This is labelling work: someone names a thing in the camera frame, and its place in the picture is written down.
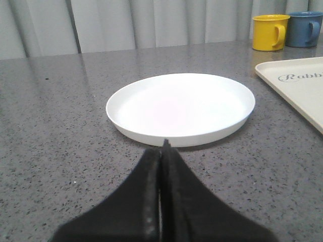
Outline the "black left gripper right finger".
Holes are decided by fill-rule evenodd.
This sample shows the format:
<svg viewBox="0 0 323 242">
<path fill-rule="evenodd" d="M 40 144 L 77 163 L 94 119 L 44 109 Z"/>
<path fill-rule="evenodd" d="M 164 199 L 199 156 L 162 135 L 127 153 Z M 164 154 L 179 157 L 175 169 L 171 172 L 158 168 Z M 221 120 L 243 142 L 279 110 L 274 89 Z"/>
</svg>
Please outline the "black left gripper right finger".
<svg viewBox="0 0 323 242">
<path fill-rule="evenodd" d="M 267 228 L 216 197 L 168 140 L 161 149 L 164 241 L 276 241 Z"/>
</svg>

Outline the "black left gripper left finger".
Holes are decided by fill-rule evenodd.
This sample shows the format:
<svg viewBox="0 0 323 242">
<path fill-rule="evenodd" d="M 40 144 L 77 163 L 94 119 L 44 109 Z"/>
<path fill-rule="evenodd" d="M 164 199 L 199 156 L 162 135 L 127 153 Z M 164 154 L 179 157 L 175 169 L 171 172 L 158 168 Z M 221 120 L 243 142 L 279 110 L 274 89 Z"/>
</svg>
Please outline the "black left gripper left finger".
<svg viewBox="0 0 323 242">
<path fill-rule="evenodd" d="M 159 150 L 145 150 L 111 195 L 61 226 L 52 241 L 159 241 L 159 159 Z"/>
</svg>

